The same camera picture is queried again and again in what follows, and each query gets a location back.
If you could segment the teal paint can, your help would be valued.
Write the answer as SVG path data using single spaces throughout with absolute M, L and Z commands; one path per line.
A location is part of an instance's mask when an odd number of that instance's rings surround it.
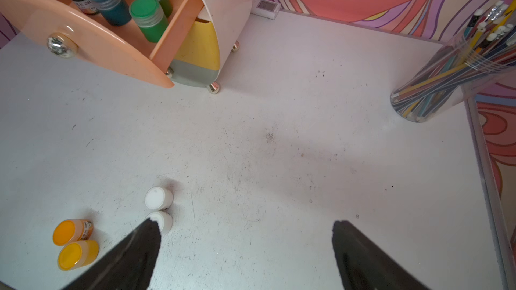
M 124 26 L 132 19 L 126 0 L 90 0 L 112 26 Z

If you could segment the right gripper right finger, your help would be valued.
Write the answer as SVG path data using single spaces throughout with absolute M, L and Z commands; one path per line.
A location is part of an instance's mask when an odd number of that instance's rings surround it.
M 349 221 L 333 224 L 332 245 L 345 290 L 427 289 Z

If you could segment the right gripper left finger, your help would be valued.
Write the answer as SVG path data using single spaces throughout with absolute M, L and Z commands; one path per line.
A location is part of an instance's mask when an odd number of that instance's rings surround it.
M 160 246 L 159 225 L 147 219 L 65 289 L 148 289 Z

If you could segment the round white drawer cabinet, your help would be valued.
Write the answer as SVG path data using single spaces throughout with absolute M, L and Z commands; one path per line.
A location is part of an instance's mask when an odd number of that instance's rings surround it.
M 135 0 L 126 0 L 129 8 Z M 1 14 L 32 41 L 63 59 L 78 58 L 140 81 L 170 88 L 180 83 L 213 94 L 253 0 L 170 0 L 173 13 L 158 43 L 133 20 L 112 26 L 99 12 L 86 15 L 71 0 L 1 0 Z

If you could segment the light green paint can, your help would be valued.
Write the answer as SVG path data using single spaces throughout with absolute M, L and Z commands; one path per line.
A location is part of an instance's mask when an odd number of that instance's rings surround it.
M 157 0 L 135 0 L 129 8 L 130 15 L 151 43 L 158 43 L 169 22 Z

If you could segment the white paint can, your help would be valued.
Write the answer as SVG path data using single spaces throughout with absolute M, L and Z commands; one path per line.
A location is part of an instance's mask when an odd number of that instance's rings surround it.
M 172 229 L 173 218 L 164 211 L 152 212 L 146 218 L 158 224 L 162 235 L 168 234 Z
M 173 193 L 162 187 L 152 187 L 145 195 L 145 205 L 153 211 L 161 211 L 171 207 L 173 204 Z

